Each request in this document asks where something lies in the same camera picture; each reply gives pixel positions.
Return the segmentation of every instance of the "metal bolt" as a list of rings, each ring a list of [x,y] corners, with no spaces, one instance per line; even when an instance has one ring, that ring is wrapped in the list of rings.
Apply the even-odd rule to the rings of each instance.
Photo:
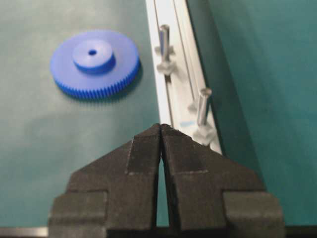
[[[207,101],[211,96],[211,89],[204,88],[199,93],[199,101],[198,101],[198,111],[197,111],[197,125],[206,125],[207,122]]]
[[[169,26],[162,25],[159,28],[160,53],[162,61],[169,61]]]
[[[162,62],[157,65],[157,69],[164,75],[170,75],[175,69],[175,62],[171,62],[169,54],[172,52],[172,47],[169,46],[169,26],[162,25],[159,27],[159,43],[160,43],[160,54]]]

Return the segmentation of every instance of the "green surface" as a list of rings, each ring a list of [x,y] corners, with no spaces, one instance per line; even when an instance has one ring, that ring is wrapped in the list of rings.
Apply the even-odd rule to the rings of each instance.
[[[188,2],[225,154],[317,225],[317,1]]]
[[[67,97],[49,71],[56,47],[91,29],[132,38],[142,64],[99,103]],[[73,171],[159,121],[145,2],[3,0],[0,46],[0,226],[45,226]]]

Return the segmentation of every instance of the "gear teeth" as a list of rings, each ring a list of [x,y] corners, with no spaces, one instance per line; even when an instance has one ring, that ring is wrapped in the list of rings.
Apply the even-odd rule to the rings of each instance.
[[[140,66],[140,62],[136,64],[134,69],[120,82],[111,85],[110,87],[107,88],[101,88],[98,90],[80,90],[80,89],[75,89],[75,88],[69,88],[62,83],[58,82],[56,79],[55,83],[57,86],[66,94],[74,97],[74,98],[79,98],[79,99],[85,99],[85,100],[95,100],[95,99],[102,99],[102,98],[107,98],[112,96],[113,94],[118,93],[119,91],[123,90],[126,86],[128,86],[133,79],[135,78],[138,69]]]

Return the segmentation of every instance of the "blue gear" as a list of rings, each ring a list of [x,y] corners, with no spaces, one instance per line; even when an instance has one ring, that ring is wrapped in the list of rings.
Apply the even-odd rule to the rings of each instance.
[[[107,30],[84,32],[64,41],[51,58],[58,87],[76,98],[111,96],[134,79],[139,69],[136,45],[125,35]]]

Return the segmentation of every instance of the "black vise jaw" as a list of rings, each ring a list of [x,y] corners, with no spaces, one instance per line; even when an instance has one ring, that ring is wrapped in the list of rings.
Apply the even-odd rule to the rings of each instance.
[[[159,161],[169,228],[156,227]],[[154,124],[74,172],[54,200],[49,238],[283,238],[279,201],[252,170]]]

